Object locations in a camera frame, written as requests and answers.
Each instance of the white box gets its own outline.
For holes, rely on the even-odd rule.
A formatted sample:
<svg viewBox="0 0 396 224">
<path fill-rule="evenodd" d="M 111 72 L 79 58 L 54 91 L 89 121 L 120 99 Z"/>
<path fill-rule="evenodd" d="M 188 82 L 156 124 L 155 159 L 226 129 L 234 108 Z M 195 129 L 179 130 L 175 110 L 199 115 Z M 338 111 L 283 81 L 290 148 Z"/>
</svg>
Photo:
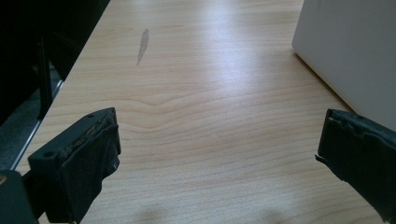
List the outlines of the white box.
<svg viewBox="0 0 396 224">
<path fill-rule="evenodd" d="M 355 112 L 396 131 L 396 0 L 305 0 L 292 46 Z"/>
</svg>

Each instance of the wood grain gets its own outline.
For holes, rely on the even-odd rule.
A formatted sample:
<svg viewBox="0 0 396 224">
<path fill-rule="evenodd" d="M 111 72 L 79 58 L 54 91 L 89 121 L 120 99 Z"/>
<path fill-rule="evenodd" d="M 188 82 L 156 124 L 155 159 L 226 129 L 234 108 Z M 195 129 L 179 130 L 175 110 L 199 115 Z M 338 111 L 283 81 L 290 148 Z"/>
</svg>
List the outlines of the wood grain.
<svg viewBox="0 0 396 224">
<path fill-rule="evenodd" d="M 348 108 L 291 48 L 302 4 L 112 0 L 18 170 L 114 106 L 120 168 L 82 223 L 382 223 L 315 161 L 327 108 Z"/>
</svg>

